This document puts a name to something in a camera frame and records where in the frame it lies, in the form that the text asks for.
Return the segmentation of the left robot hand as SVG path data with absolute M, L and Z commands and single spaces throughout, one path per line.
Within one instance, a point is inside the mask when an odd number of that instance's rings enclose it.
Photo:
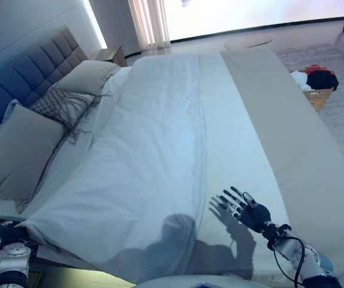
M 26 243 L 28 236 L 24 227 L 16 227 L 17 223 L 5 221 L 0 223 L 0 250 L 8 244 Z

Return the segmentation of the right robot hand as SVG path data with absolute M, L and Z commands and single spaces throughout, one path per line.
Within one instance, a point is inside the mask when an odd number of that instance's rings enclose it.
M 231 186 L 219 196 L 219 206 L 233 218 L 257 233 L 262 233 L 271 222 L 268 209 L 256 202 L 248 192 L 240 192 Z

